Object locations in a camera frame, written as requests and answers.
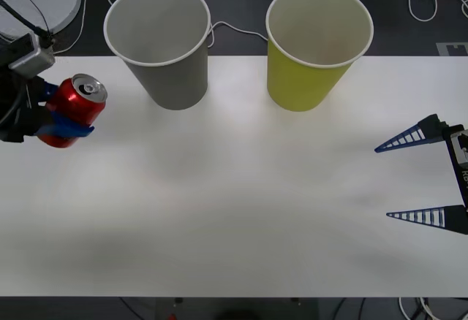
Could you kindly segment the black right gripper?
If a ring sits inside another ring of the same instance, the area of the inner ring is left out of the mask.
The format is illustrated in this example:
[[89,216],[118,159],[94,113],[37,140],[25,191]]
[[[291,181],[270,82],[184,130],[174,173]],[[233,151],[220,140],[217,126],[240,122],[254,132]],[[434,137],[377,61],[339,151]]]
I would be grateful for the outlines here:
[[467,234],[467,154],[460,146],[459,135],[467,135],[463,125],[449,126],[441,121],[437,114],[432,114],[374,149],[375,153],[382,153],[441,142],[443,138],[464,204],[389,212],[386,213],[387,217],[462,235]]

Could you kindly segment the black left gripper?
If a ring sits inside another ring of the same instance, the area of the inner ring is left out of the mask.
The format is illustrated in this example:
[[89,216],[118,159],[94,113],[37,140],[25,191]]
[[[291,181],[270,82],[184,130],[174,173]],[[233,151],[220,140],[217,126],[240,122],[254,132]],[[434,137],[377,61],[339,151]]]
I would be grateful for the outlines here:
[[1,141],[20,143],[25,136],[87,137],[94,127],[79,124],[59,113],[50,113],[45,106],[58,86],[41,77],[27,80],[1,68]]

